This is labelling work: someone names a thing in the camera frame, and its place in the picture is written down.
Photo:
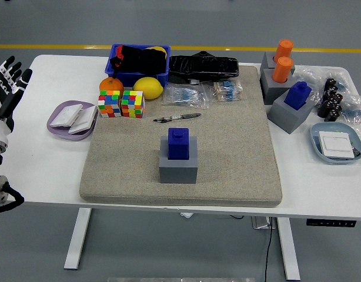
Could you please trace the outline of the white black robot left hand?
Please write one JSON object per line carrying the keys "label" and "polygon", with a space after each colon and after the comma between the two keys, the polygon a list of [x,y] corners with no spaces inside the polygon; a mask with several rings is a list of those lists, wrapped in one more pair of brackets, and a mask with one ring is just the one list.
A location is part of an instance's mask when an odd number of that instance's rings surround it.
{"label": "white black robot left hand", "polygon": [[32,76],[32,70],[21,70],[21,65],[14,56],[0,65],[0,147],[3,149],[8,146],[8,135],[14,129],[13,112]]}

